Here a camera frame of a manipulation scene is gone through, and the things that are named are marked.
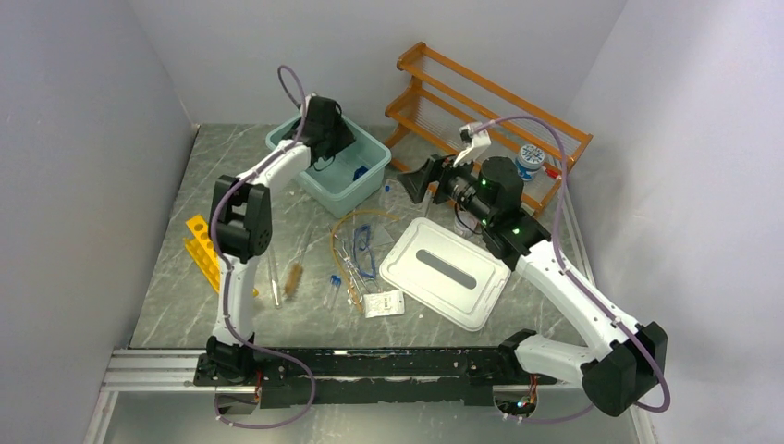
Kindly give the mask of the blue item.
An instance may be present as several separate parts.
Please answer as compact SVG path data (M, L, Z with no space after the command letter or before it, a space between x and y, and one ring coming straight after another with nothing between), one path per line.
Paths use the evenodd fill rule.
M363 175L368 172L369 168L367 166L360 166L358 167L353 174L353 181L359 180Z

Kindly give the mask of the blue capped tube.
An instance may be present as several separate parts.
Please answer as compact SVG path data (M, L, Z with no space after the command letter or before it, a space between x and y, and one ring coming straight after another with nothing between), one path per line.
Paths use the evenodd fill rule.
M325 298L323 301L323 307L326 310L333 309L337 299L337 295L339 294L341 288L341 284L342 284L342 280L337 275L332 275L330 277L328 291L325 294Z

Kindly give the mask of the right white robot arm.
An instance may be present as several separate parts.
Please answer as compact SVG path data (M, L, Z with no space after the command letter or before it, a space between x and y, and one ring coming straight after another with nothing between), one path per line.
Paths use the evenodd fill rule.
M612 417L641 407L642 397L660 387L656 411L668 409L665 329L625 313L569 262L558 236L522 208L524 182L511 159L490 157L475 172L454 155L432 155L397 180L415 204L434 187L434 204L450 202L476 218L487 250L539 289L582 338L578 347L534 332L518 336L498 360L508 382L537 375L578 384L592 407Z

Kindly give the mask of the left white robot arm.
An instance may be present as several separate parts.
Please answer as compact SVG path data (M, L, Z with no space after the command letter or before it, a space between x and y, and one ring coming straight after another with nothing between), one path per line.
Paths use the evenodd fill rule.
M273 235L272 198L299 173L354 143L340 104L315 93L278 145L249 170L214 185L209 238L219 264L219 308L207 340L213 380L241 385L256 372L252 291L261 256Z

